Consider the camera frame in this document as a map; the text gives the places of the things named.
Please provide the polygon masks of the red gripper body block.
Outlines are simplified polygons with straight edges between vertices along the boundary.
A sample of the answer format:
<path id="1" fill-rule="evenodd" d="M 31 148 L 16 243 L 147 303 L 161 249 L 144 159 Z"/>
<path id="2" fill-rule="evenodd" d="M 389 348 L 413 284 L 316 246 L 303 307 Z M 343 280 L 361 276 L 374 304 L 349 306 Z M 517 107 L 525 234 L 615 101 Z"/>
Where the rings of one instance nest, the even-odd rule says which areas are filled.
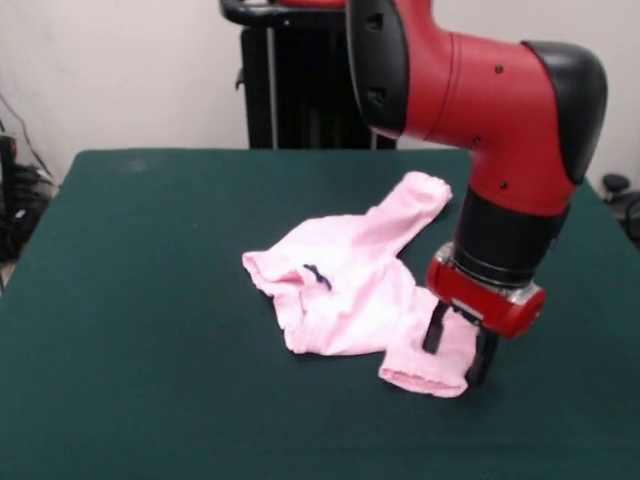
<path id="1" fill-rule="evenodd" d="M 525 333 L 540 314 L 546 291 L 531 282 L 522 288 L 503 288 L 473 279 L 453 263 L 453 243 L 434 254 L 426 282 L 445 304 L 461 310 L 486 329 L 505 338 Z"/>

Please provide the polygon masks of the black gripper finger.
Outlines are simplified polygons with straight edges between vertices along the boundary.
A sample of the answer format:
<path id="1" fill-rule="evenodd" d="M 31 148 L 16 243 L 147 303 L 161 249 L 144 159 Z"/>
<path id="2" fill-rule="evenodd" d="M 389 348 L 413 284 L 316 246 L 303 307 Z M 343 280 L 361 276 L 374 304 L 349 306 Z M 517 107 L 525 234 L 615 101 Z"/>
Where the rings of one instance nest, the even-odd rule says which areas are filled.
<path id="1" fill-rule="evenodd" d="M 499 343 L 499 336 L 480 327 L 476 336 L 475 355 L 468 368 L 465 379 L 468 384 L 482 384 L 491 367 Z"/>
<path id="2" fill-rule="evenodd" d="M 439 300 L 432 312 L 431 320 L 423 342 L 423 350 L 429 354 L 439 351 L 442 335 L 444 333 L 444 318 L 450 310 L 450 306 Z"/>

